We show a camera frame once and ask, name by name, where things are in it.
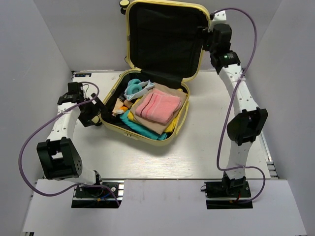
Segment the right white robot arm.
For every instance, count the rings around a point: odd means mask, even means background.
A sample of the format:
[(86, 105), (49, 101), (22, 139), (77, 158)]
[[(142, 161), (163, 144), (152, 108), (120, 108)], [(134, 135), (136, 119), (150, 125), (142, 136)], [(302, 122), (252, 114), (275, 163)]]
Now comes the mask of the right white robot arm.
[[(217, 169), (223, 172), (222, 189), (234, 196), (246, 182), (245, 169), (249, 150), (267, 120), (268, 112), (254, 101), (238, 55), (231, 50), (232, 29), (219, 23), (213, 27), (198, 27), (203, 49), (210, 53), (211, 65), (223, 81), (230, 103), (223, 123), (217, 151)], [(225, 168), (220, 167), (223, 138), (228, 135), (230, 156)]]

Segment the beige cosmetic tube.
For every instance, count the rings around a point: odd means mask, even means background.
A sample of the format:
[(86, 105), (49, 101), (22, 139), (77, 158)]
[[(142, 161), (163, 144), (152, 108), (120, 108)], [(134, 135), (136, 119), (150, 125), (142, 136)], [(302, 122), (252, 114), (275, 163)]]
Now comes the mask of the beige cosmetic tube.
[(117, 111), (121, 109), (121, 107), (124, 106), (124, 103), (121, 99), (117, 98), (115, 106), (112, 110), (112, 116), (116, 117), (116, 115), (118, 114)]

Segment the yellow suitcase with black lining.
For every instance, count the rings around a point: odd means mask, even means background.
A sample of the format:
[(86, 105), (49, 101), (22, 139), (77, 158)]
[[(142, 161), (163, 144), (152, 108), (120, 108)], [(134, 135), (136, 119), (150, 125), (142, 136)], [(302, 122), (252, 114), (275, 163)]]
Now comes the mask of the yellow suitcase with black lining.
[[(130, 69), (122, 73), (103, 103), (107, 112), (100, 115), (109, 129), (132, 139), (157, 147), (168, 145), (185, 122), (190, 90), (187, 82), (199, 72), (203, 39), (197, 38), (197, 27), (208, 27), (209, 11), (202, 5), (169, 0), (135, 0), (126, 8), (127, 56)], [(152, 140), (125, 125), (119, 116), (112, 116), (117, 98), (132, 79), (150, 80), (161, 91), (172, 89), (185, 94), (182, 107), (176, 112), (179, 120), (165, 140)]]

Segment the teal cloth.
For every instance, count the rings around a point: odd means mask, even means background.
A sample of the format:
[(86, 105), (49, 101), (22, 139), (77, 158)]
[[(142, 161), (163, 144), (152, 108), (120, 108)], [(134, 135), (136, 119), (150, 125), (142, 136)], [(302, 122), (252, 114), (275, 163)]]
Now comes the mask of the teal cloth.
[(133, 121), (131, 121), (128, 117), (130, 117), (131, 113), (129, 110), (127, 110), (124, 114), (120, 115), (120, 119), (121, 121), (127, 125), (127, 127), (131, 128), (132, 131), (145, 136), (149, 139), (152, 140), (158, 140), (158, 141), (162, 141), (165, 140), (168, 137), (168, 133), (172, 133), (175, 129), (175, 126), (179, 120), (179, 117), (176, 116), (172, 122), (169, 124), (169, 126), (164, 130), (164, 132), (162, 134), (158, 134), (146, 127), (144, 127), (141, 124), (135, 123)]

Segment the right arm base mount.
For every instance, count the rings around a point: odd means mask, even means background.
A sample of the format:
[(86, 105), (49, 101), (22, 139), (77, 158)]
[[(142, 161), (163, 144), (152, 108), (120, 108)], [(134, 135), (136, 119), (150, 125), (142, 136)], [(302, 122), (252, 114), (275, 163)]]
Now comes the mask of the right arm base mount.
[(247, 181), (243, 187), (236, 188), (232, 193), (227, 193), (219, 181), (205, 182), (200, 190), (205, 193), (207, 209), (253, 208), (252, 201), (250, 201), (251, 191)]

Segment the teal cat-ear headphones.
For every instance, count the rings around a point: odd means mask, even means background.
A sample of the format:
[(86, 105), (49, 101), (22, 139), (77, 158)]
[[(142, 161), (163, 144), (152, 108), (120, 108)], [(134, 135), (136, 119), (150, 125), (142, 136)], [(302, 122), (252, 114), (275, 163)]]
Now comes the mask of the teal cat-ear headphones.
[(132, 79), (128, 82), (127, 88), (124, 91), (124, 97), (128, 101), (132, 101), (145, 95), (149, 90), (155, 86), (150, 80), (140, 81), (139, 79)]

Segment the orange sunscreen tube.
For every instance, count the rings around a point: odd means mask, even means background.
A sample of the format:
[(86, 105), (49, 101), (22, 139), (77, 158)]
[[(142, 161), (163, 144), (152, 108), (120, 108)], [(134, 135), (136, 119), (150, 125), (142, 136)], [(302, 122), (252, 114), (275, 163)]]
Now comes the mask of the orange sunscreen tube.
[(115, 113), (121, 115), (124, 114), (128, 109), (129, 109), (128, 107), (122, 106), (121, 108), (118, 108)]

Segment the beige round bottle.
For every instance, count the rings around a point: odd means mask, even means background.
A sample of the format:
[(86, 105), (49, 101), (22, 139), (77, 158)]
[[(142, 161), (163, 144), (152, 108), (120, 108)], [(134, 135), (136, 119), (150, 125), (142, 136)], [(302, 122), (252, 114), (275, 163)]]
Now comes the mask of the beige round bottle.
[(123, 104), (124, 104), (125, 106), (127, 106), (128, 100), (127, 100), (123, 95), (120, 95), (120, 96), (119, 96), (119, 99), (123, 102)]

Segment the pink striped towel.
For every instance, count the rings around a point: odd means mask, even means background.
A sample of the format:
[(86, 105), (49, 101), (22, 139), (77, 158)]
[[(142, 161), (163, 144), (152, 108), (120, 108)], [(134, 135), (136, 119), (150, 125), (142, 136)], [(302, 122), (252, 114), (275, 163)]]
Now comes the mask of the pink striped towel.
[(175, 112), (181, 107), (181, 99), (158, 89), (144, 98), (143, 102), (136, 108), (135, 114), (157, 123), (167, 124)]

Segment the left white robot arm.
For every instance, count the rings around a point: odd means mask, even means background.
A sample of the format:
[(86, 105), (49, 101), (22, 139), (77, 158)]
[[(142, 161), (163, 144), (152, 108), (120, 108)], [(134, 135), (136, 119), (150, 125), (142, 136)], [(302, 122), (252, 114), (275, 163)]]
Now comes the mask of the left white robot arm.
[(91, 101), (83, 86), (78, 82), (68, 83), (68, 92), (58, 99), (58, 118), (52, 131), (46, 141), (37, 144), (36, 150), (47, 179), (87, 184), (88, 192), (99, 196), (104, 190), (101, 177), (97, 171), (83, 166), (72, 139), (77, 121), (84, 127), (101, 126), (98, 116), (105, 106), (95, 93), (91, 94), (94, 99)]

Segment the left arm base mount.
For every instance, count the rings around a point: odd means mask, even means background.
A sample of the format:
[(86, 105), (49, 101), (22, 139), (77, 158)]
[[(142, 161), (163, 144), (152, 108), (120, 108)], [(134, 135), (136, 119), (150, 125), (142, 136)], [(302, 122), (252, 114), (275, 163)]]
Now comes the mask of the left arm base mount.
[(123, 180), (103, 180), (103, 187), (76, 187), (72, 197), (72, 208), (106, 209), (119, 208), (123, 200)]

